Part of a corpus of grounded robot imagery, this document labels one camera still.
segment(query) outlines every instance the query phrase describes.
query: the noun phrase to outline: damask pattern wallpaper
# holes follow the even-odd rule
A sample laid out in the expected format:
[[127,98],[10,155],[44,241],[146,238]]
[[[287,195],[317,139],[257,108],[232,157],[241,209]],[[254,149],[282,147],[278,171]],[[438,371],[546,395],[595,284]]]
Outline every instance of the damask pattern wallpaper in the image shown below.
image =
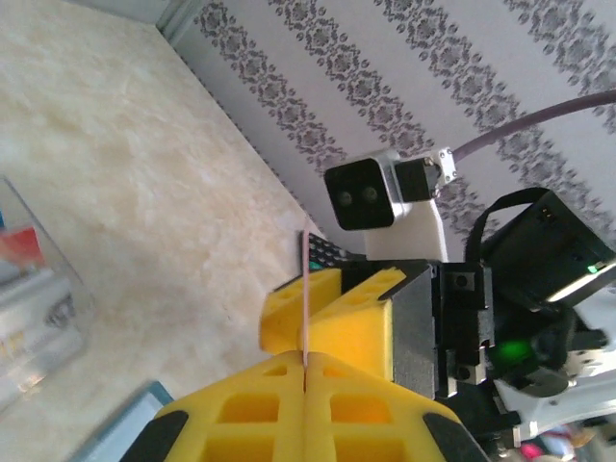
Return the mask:
[[[616,88],[612,0],[191,1],[167,39],[337,244],[322,174],[395,147],[455,147],[507,121]],[[461,161],[439,198],[454,257],[516,189],[564,194],[616,242],[616,106],[533,127]],[[497,216],[494,229],[510,216]]]

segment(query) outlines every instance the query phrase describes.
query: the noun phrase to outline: camera lens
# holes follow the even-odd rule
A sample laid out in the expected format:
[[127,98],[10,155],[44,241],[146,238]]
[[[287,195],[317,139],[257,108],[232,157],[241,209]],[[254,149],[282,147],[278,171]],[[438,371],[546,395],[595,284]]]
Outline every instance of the camera lens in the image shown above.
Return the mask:
[[338,203],[343,207],[348,207],[353,203],[353,197],[348,192],[343,191],[338,194]]
[[364,191],[362,192],[362,197],[364,197],[364,200],[366,202],[373,204],[374,202],[376,202],[376,199],[378,199],[378,192],[375,188],[370,186],[364,189]]

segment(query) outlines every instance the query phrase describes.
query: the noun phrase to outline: yellow foam pad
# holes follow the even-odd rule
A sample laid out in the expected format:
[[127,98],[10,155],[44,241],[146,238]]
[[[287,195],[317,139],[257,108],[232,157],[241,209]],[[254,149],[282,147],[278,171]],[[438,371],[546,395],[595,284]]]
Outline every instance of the yellow foam pad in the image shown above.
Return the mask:
[[[378,298],[404,278],[399,269],[384,269],[319,310],[310,318],[310,351],[393,380],[392,302]],[[295,345],[301,348],[300,330]]]
[[303,454],[304,369],[289,351],[178,399],[189,418],[166,462],[287,462]]
[[188,420],[166,462],[445,462],[423,416],[459,423],[447,407],[327,354],[310,353],[304,375],[299,351],[178,399],[157,417],[173,411]]
[[[337,299],[342,292],[340,269],[323,269],[310,274],[310,316]],[[278,354],[295,350],[295,338],[302,323],[303,281],[272,292],[266,298],[259,326],[263,351]]]
[[460,422],[442,404],[322,353],[310,354],[306,388],[306,462],[446,462],[424,423]]

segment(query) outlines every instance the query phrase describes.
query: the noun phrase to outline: beige floor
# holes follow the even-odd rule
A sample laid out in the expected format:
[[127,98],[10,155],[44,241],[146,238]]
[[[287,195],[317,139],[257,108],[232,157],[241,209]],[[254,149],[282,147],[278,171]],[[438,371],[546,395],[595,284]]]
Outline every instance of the beige floor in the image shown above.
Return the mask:
[[303,214],[153,27],[0,8],[0,173],[96,300],[87,354],[0,415],[3,461],[56,461],[145,380],[180,397],[262,358]]

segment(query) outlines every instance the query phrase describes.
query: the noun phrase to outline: black strap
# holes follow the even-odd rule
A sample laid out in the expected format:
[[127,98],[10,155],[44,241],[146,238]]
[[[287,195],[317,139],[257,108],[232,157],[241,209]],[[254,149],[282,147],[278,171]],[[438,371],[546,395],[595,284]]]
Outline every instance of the black strap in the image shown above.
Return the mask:
[[533,204],[548,191],[549,190],[546,188],[527,188],[525,190],[515,191],[514,193],[512,192],[504,195],[487,208],[473,225],[473,230],[469,235],[469,239],[466,241],[464,259],[467,262],[479,262],[481,260],[481,239],[483,238],[483,231],[485,230],[485,225],[488,222],[490,214],[498,210],[515,207],[516,205]]

